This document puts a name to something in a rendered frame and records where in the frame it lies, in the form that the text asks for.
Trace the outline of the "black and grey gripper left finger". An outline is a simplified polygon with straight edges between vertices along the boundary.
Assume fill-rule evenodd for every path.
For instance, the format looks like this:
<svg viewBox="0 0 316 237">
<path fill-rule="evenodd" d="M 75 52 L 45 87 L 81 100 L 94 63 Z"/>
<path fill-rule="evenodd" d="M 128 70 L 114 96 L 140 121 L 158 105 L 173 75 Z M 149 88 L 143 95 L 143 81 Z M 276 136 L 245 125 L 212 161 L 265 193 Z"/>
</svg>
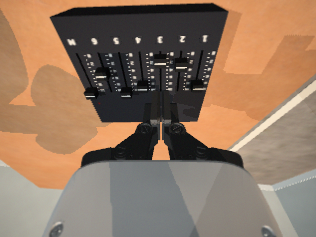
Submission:
<svg viewBox="0 0 316 237">
<path fill-rule="evenodd" d="M 152 160 L 154 146 L 160 140 L 160 92 L 152 90 L 152 102 L 145 103 L 143 122 L 135 133 L 116 145 L 87 152 L 81 167 L 97 161 L 106 160 Z"/>
</svg>

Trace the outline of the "black lighting desk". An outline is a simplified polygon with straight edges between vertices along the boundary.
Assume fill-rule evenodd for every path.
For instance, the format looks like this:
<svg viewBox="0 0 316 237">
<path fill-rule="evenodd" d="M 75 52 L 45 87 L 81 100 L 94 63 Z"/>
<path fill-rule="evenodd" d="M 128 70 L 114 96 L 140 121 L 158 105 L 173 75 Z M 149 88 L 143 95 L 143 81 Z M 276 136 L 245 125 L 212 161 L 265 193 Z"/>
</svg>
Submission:
<svg viewBox="0 0 316 237">
<path fill-rule="evenodd" d="M 214 3 L 74 7 L 50 20 L 102 123 L 143 122 L 169 90 L 198 122 L 229 11 Z M 121 99 L 122 98 L 122 99 Z"/>
</svg>

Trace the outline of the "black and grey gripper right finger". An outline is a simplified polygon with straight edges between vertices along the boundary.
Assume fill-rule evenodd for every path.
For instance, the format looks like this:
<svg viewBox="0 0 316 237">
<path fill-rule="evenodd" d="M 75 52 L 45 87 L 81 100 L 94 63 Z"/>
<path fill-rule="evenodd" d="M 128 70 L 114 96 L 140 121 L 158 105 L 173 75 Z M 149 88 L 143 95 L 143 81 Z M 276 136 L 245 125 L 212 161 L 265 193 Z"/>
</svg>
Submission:
<svg viewBox="0 0 316 237">
<path fill-rule="evenodd" d="M 238 153 L 208 148 L 186 131 L 185 126 L 179 122 L 177 103 L 170 103 L 169 90 L 162 92 L 162 140 L 168 146 L 170 160 L 223 161 L 244 168 Z"/>
</svg>

